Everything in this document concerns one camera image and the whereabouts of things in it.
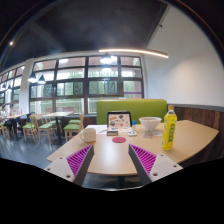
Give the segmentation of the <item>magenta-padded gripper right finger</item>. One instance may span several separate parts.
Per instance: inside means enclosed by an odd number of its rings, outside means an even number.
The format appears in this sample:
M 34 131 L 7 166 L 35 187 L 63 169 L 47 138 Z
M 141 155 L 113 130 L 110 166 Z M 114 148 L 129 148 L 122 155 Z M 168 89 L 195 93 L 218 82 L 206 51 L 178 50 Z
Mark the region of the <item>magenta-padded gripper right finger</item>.
M 143 186 L 182 169 L 165 154 L 155 155 L 133 144 L 129 145 L 128 153 Z

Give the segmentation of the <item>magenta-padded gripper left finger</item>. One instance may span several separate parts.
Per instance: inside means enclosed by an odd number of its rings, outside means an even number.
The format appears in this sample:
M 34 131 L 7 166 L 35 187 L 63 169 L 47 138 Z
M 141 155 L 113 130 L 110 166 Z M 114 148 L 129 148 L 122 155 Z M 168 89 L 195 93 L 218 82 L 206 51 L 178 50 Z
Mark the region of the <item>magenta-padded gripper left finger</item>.
M 82 186 L 93 155 L 94 147 L 88 145 L 68 157 L 58 157 L 45 171 Z

